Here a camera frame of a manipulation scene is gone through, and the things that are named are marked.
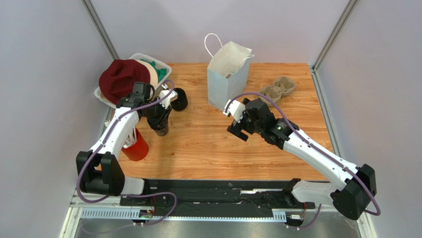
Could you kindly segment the stack of black cups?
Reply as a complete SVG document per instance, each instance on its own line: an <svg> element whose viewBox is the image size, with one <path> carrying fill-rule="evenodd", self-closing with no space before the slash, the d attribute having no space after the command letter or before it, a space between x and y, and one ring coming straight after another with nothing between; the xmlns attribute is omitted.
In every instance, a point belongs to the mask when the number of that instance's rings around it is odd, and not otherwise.
<svg viewBox="0 0 422 238"><path fill-rule="evenodd" d="M160 122L151 123L150 126L158 136L165 136L169 132L167 119L163 119Z"/></svg>

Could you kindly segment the white paper bag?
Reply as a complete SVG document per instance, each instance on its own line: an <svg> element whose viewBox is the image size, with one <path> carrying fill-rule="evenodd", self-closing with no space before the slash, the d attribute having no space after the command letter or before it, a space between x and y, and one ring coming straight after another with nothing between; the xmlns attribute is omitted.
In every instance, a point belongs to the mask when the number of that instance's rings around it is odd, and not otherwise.
<svg viewBox="0 0 422 238"><path fill-rule="evenodd" d="M220 49L211 55L207 67L208 103L224 111L227 102L241 94L247 84L252 49L229 41L218 41Z"/></svg>

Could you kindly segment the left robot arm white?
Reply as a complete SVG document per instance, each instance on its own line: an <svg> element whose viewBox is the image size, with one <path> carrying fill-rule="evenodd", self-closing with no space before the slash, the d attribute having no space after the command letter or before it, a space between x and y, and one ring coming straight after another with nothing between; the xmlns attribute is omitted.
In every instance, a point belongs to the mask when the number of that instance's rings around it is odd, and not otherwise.
<svg viewBox="0 0 422 238"><path fill-rule="evenodd" d="M142 195L145 180L126 176L117 157L129 133L141 118L151 120L156 132L164 132L173 97L174 93L160 96L155 101L134 97L119 100L115 115L101 138L89 151L81 151L76 157L76 191L82 200L90 202L83 196L84 193L100 194L105 198Z"/></svg>

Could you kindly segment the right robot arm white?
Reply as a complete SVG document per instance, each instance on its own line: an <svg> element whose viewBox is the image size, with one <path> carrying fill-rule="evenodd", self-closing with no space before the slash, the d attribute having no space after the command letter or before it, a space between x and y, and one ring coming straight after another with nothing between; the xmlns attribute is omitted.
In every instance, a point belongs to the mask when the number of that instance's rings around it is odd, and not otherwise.
<svg viewBox="0 0 422 238"><path fill-rule="evenodd" d="M346 218L357 220L374 201L376 177L371 166L357 166L333 154L290 120L277 119L261 99L229 100L223 114L233 117L227 129L231 134L247 141L249 134L256 133L266 143L297 156L328 179L328 183L294 180L288 191L299 202L332 205Z"/></svg>

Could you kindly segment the red cup with straws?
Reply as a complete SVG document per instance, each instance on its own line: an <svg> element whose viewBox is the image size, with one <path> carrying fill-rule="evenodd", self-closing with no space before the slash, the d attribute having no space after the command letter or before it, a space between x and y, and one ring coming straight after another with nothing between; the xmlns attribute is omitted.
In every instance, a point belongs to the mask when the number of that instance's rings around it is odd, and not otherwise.
<svg viewBox="0 0 422 238"><path fill-rule="evenodd" d="M144 159L149 152L149 146L140 134L137 128L134 128L134 132L130 133L133 139L136 139L130 146L124 144L122 152L131 161L140 161Z"/></svg>

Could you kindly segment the beige hat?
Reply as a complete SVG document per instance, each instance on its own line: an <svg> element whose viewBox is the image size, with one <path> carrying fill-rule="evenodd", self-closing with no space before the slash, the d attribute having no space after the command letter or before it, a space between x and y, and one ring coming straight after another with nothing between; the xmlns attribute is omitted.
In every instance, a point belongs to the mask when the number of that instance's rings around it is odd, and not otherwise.
<svg viewBox="0 0 422 238"><path fill-rule="evenodd" d="M138 63L144 65L148 69L149 74L150 74L150 84L154 88L153 97L155 97L157 95L157 92L158 92L158 90L157 90L157 86L158 86L158 75L157 75L155 69L150 64L148 64L146 62L143 62L143 61L140 61L140 60L138 60Z"/></svg>

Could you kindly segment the green cloth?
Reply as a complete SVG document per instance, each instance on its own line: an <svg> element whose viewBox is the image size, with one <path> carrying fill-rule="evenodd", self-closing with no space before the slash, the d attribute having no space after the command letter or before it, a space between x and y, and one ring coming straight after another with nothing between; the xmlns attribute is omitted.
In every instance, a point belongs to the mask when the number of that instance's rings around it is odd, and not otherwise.
<svg viewBox="0 0 422 238"><path fill-rule="evenodd" d="M159 68L155 61L150 61L146 59L140 59L140 61L146 62L150 64L156 71L158 75L158 82L161 82L164 80L165 76L167 75L167 69L166 68Z"/></svg>

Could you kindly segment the dark red bucket hat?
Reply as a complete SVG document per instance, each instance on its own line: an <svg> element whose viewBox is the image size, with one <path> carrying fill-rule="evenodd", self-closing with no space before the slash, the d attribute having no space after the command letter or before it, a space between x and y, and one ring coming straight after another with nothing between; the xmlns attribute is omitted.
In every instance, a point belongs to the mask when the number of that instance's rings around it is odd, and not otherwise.
<svg viewBox="0 0 422 238"><path fill-rule="evenodd" d="M116 59L99 77L99 88L113 104L129 95L135 82L150 83L151 73L147 66L134 59Z"/></svg>

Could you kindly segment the brown pulp cup carrier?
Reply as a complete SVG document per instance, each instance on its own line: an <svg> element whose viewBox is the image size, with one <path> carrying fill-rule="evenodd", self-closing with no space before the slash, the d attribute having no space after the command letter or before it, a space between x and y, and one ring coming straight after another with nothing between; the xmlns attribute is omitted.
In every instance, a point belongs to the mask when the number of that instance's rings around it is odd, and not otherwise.
<svg viewBox="0 0 422 238"><path fill-rule="evenodd" d="M273 81L271 85L263 87L259 93L265 97L259 98L265 102L269 107L271 102L278 103L284 96L289 96L296 89L296 83L287 76L281 76Z"/></svg>

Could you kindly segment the white plastic basket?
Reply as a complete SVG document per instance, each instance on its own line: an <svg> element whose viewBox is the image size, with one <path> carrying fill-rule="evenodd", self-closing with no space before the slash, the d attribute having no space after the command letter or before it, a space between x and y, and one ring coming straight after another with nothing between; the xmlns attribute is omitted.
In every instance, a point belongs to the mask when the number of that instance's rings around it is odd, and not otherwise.
<svg viewBox="0 0 422 238"><path fill-rule="evenodd" d="M145 82L158 89L171 71L167 64L142 53L135 53L128 59L115 59L101 74L94 95L115 109L117 102L132 92L136 82Z"/></svg>

